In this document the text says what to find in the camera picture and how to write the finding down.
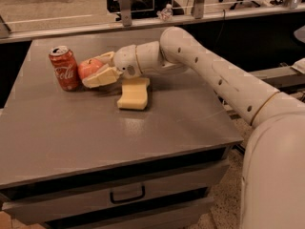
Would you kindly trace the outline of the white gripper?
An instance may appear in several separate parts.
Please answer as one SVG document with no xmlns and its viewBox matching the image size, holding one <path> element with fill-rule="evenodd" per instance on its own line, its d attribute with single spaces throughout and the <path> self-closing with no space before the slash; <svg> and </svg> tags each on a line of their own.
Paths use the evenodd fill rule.
<svg viewBox="0 0 305 229">
<path fill-rule="evenodd" d="M 103 67 L 82 80 L 83 85 L 87 88 L 110 85 L 115 83 L 120 76 L 130 79 L 142 74 L 137 63 L 135 45 L 123 47 L 116 53 L 100 54 L 95 57 L 95 65 Z"/>
</svg>

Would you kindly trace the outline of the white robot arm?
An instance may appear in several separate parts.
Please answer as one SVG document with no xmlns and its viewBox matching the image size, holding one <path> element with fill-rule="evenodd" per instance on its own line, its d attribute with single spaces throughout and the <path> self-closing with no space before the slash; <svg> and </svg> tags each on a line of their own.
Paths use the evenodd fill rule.
<svg viewBox="0 0 305 229">
<path fill-rule="evenodd" d="M 88 88 L 189 67 L 254 130 L 241 180 L 240 229 L 305 229 L 305 104 L 201 46 L 178 28 L 98 57 Z"/>
</svg>

